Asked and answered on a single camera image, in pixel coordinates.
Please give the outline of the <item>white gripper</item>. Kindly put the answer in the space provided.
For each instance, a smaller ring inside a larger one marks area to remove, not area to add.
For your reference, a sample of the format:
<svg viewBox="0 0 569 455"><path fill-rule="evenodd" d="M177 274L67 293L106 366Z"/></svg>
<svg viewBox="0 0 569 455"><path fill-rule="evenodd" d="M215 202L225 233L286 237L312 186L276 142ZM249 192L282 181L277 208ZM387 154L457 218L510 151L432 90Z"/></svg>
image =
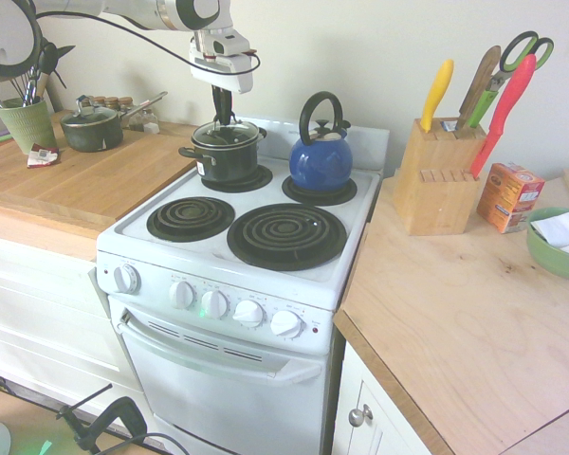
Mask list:
<svg viewBox="0 0 569 455"><path fill-rule="evenodd" d="M215 108L213 120L230 125L232 119L232 93L244 94L253 87L251 57L246 54L215 56L206 59L197 49L195 41L189 52L192 75L212 85L212 100Z"/></svg>

